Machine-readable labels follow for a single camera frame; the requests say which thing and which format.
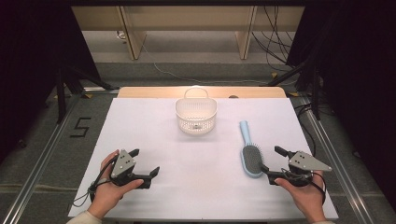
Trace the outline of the metal floor rail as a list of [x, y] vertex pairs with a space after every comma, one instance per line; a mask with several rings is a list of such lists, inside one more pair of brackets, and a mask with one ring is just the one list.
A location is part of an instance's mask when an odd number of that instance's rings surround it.
[[306, 116], [309, 120], [309, 125], [312, 128], [312, 132], [307, 131], [307, 133], [312, 137], [312, 142], [315, 143], [315, 155], [318, 155], [318, 151], [320, 149], [326, 155], [326, 158], [337, 177], [337, 181], [359, 223], [374, 224], [373, 216], [370, 214], [367, 204], [359, 193], [357, 186], [353, 183], [347, 167], [342, 162], [342, 157], [337, 153], [336, 148], [321, 123], [321, 120], [317, 119], [315, 116], [312, 106], [306, 110]]
[[17, 197], [9, 207], [5, 218], [0, 221], [0, 224], [18, 224], [23, 211], [32, 197], [36, 184], [41, 178], [47, 164], [50, 161], [50, 157], [52, 156], [58, 142], [61, 139], [61, 136], [64, 132], [64, 127], [69, 120], [70, 114], [72, 113], [79, 99], [79, 95], [72, 95], [70, 97], [70, 100], [66, 105], [64, 117], [55, 125], [47, 144], [35, 163], [34, 168], [29, 173], [27, 180], [21, 185]]

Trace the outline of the white plastic basket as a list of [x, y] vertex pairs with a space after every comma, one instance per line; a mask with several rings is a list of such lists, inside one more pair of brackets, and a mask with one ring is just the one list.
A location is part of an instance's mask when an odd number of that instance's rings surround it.
[[218, 103], [209, 97], [206, 89], [192, 86], [185, 90], [182, 98], [176, 100], [175, 110], [178, 127], [182, 132], [203, 135], [215, 127]]

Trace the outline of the person's left hand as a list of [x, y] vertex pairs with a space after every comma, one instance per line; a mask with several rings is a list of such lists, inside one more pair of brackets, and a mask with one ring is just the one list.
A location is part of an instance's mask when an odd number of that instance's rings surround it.
[[[116, 156], [120, 154], [117, 149], [111, 152], [102, 162], [100, 171], [100, 179], [109, 178], [111, 172], [111, 165], [109, 162]], [[124, 186], [114, 185], [112, 182], [107, 182], [99, 185], [96, 189], [93, 202], [87, 209], [87, 211], [98, 219], [103, 219], [104, 216], [113, 209], [127, 192], [137, 189], [140, 187], [144, 181], [142, 179], [136, 179]]]

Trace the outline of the black metal stand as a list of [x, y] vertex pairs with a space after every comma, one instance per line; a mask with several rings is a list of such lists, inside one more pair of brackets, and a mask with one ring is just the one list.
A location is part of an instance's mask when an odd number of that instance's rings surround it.
[[102, 81], [99, 77], [91, 76], [90, 74], [76, 67], [61, 67], [56, 75], [56, 91], [58, 102], [57, 123], [61, 123], [64, 120], [67, 112], [64, 87], [67, 87], [73, 94], [81, 95], [83, 92], [85, 92], [82, 84], [80, 83], [81, 79], [88, 79], [91, 83], [105, 89], [106, 91], [115, 91], [119, 89], [119, 87], [112, 86]]
[[308, 60], [303, 61], [296, 67], [292, 68], [284, 75], [270, 81], [267, 87], [275, 87], [281, 82], [287, 80], [294, 75], [299, 74], [295, 87], [297, 91], [306, 91], [311, 88], [311, 108], [316, 120], [320, 120], [318, 112], [318, 93], [319, 93], [319, 76], [318, 69]]

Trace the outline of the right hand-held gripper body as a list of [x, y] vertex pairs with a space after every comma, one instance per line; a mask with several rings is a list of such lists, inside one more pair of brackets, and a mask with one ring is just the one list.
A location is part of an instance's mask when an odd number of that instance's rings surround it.
[[295, 151], [294, 153], [291, 159], [286, 157], [289, 169], [282, 168], [280, 172], [270, 171], [267, 174], [270, 185], [275, 185], [277, 178], [283, 178], [295, 187], [304, 187], [312, 182], [315, 171], [330, 172], [332, 170], [330, 165], [306, 152]]

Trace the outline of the person's right hand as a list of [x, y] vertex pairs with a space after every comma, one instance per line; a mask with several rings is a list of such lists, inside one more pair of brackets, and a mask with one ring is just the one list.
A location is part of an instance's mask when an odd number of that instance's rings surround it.
[[288, 180], [277, 178], [275, 182], [285, 189], [294, 200], [297, 208], [304, 214], [308, 223], [320, 220], [327, 220], [323, 211], [323, 172], [315, 171], [313, 175], [313, 183], [317, 185], [307, 185], [297, 188]]

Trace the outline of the dark curtain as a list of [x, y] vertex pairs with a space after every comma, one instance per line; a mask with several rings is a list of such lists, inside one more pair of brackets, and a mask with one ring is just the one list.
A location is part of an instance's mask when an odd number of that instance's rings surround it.
[[396, 211], [396, 0], [304, 0], [288, 63], [315, 66], [354, 148]]
[[30, 128], [60, 70], [100, 77], [72, 8], [58, 0], [0, 0], [0, 163]]

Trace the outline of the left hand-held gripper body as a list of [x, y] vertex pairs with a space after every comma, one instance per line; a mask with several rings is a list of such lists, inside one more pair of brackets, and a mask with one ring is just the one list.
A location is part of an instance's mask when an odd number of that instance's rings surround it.
[[121, 187], [131, 183], [137, 179], [142, 179], [143, 183], [139, 186], [140, 189], [149, 189], [151, 180], [147, 180], [148, 175], [137, 175], [134, 173], [136, 162], [125, 149], [120, 151], [117, 156], [112, 171], [110, 172], [110, 180], [113, 184]]

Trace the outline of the light blue hairbrush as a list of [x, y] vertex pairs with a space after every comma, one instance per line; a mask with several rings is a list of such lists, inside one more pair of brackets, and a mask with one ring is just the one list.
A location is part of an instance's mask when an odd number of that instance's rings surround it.
[[241, 161], [244, 171], [252, 178], [259, 178], [263, 174], [263, 171], [261, 170], [261, 150], [251, 141], [248, 122], [246, 120], [242, 120], [239, 122], [239, 125], [245, 143], [241, 150]]

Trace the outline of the white table sheet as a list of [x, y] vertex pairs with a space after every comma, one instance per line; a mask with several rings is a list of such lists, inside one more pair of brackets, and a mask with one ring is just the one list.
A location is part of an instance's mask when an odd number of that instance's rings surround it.
[[274, 150], [308, 151], [287, 98], [220, 99], [214, 129], [183, 133], [174, 99], [116, 98], [78, 188], [86, 193], [101, 161], [116, 149], [138, 149], [134, 172], [159, 171], [149, 189], [133, 190], [108, 213], [139, 221], [286, 221], [302, 218], [290, 195], [266, 176], [252, 178], [241, 161], [240, 121], [273, 171], [288, 166]]

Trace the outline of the beige wooden desk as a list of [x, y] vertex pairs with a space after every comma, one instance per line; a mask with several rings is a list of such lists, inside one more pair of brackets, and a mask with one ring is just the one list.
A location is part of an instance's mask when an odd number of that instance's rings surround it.
[[83, 31], [123, 31], [130, 58], [139, 58], [148, 31], [231, 31], [248, 57], [254, 31], [295, 32], [303, 7], [73, 7]]

